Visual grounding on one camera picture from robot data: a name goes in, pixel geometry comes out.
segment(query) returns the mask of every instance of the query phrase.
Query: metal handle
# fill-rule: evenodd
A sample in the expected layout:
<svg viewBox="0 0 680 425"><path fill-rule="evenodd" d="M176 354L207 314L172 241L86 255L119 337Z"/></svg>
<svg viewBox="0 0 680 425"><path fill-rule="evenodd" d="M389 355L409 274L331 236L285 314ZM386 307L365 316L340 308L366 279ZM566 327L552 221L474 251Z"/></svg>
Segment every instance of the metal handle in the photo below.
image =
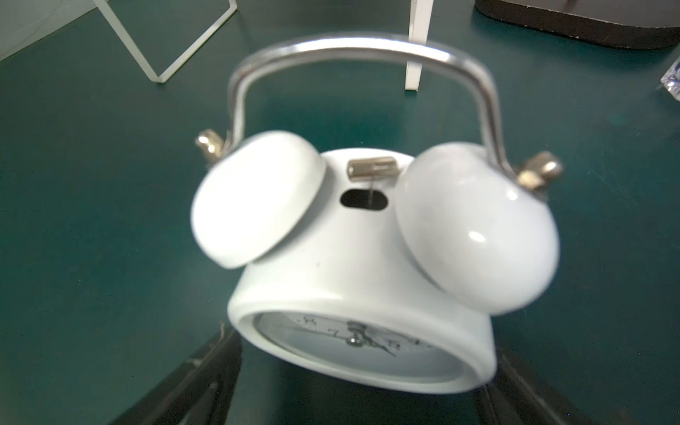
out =
<svg viewBox="0 0 680 425"><path fill-rule="evenodd" d="M477 59L450 47L409 43L397 35L322 35L277 44L247 57L229 80L228 107L231 131L223 155L243 139L245 95L255 81L281 69L307 63L350 59L404 63L414 61L462 82L473 94L481 125L481 140L489 163L515 179L505 156L500 127L498 93L491 73Z"/></svg>

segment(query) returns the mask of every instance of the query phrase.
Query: white wall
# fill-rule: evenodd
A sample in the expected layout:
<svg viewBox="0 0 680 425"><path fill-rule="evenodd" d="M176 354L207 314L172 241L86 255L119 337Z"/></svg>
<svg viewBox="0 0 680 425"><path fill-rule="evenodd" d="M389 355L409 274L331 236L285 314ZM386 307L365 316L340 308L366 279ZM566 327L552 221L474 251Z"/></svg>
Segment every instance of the white wall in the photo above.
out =
<svg viewBox="0 0 680 425"><path fill-rule="evenodd" d="M0 0L0 61L94 7L92 0Z"/></svg>

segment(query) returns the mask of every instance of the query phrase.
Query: white bell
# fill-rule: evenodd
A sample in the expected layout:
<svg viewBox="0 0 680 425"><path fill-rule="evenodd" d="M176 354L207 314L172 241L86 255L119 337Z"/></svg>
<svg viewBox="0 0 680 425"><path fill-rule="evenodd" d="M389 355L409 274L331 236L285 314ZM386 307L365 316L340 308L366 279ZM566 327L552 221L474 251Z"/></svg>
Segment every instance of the white bell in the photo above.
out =
<svg viewBox="0 0 680 425"><path fill-rule="evenodd" d="M196 191L191 228L214 262L242 267L269 251L307 211L326 163L287 131L254 135L216 163Z"/></svg>
<svg viewBox="0 0 680 425"><path fill-rule="evenodd" d="M486 160L446 143L399 177L396 217L409 249L461 303L502 314L531 303L555 273L559 240L548 206Z"/></svg>

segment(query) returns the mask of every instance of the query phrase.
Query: brass screw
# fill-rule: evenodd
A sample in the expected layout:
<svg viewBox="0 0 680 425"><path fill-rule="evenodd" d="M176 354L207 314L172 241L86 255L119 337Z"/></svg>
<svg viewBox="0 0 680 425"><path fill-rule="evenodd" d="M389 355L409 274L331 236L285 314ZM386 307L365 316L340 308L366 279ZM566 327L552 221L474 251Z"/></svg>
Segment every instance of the brass screw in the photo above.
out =
<svg viewBox="0 0 680 425"><path fill-rule="evenodd" d="M210 129L201 131L194 142L203 152L203 155L208 162L208 167L222 159L224 140L222 140L220 135L215 131Z"/></svg>
<svg viewBox="0 0 680 425"><path fill-rule="evenodd" d="M517 173L517 183L529 190L541 190L564 171L562 161L548 151L529 158Z"/></svg>
<svg viewBox="0 0 680 425"><path fill-rule="evenodd" d="M391 156L357 158L347 162L347 176L351 182L382 180L399 175L399 165Z"/></svg>

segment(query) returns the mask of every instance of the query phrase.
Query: clock body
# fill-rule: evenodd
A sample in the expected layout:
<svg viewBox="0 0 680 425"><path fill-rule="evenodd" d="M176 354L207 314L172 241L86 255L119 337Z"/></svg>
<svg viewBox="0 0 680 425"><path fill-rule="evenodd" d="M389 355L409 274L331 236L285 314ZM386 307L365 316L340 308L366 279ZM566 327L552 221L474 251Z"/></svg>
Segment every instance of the clock body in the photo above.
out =
<svg viewBox="0 0 680 425"><path fill-rule="evenodd" d="M397 178L347 177L349 160L382 156L402 170L413 160L368 148L322 154L326 173L315 199L283 240L245 268L229 320L260 349L348 381L423 393L480 386L496 370L489 315L421 270L396 221Z"/></svg>

